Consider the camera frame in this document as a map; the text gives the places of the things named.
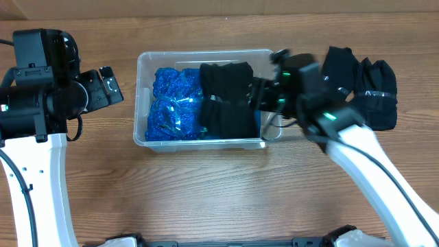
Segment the black taped garment front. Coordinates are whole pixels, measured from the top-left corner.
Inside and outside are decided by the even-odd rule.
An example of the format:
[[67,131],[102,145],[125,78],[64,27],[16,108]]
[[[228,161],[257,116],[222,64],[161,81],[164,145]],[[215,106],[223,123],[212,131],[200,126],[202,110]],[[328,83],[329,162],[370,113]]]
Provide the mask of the black taped garment front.
[[254,110],[249,107],[252,67],[247,62],[200,65],[202,100],[199,124],[220,139],[259,136]]

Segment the blue sequin fabric bundle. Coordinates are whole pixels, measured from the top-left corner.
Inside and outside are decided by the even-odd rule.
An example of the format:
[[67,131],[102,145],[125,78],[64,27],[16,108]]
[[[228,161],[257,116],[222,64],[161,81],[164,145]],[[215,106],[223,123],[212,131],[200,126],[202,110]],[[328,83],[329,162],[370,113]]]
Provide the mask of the blue sequin fabric bundle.
[[158,69],[152,94],[145,131],[148,141],[188,141],[204,136],[206,128],[198,122],[204,98],[199,69]]

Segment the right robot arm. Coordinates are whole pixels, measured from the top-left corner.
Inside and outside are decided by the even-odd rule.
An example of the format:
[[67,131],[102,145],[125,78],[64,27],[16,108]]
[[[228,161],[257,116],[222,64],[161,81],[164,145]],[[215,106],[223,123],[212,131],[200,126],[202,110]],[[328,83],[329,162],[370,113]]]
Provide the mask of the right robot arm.
[[294,118],[307,140],[317,143],[359,187],[391,240],[331,237],[332,246],[437,246],[438,213],[411,188],[380,146],[363,117],[331,89],[311,54],[270,54],[272,80],[255,78],[252,108]]

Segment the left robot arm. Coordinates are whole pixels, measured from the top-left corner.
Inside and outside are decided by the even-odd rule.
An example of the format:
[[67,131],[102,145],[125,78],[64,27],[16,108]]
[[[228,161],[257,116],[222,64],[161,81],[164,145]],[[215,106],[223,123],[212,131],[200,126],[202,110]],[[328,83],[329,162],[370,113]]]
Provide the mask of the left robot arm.
[[122,102],[110,67],[83,72],[61,30],[13,33],[16,65],[1,83],[1,163],[20,246],[77,246],[65,161],[68,121]]

